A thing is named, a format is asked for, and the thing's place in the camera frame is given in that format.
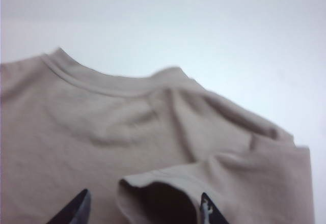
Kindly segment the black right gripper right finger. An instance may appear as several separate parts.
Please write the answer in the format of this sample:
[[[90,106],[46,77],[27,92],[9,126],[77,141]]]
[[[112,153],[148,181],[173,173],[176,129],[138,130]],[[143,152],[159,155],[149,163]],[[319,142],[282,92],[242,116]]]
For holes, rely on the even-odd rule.
[[[201,195],[200,215],[202,224],[228,224],[228,221],[205,192]]]

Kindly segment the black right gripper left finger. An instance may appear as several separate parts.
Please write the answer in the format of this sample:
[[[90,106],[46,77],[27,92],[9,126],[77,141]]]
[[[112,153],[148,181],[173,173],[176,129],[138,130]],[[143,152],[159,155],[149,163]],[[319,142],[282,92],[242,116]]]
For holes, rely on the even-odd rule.
[[[50,224],[87,224],[91,212],[91,193],[83,189],[52,219]]]

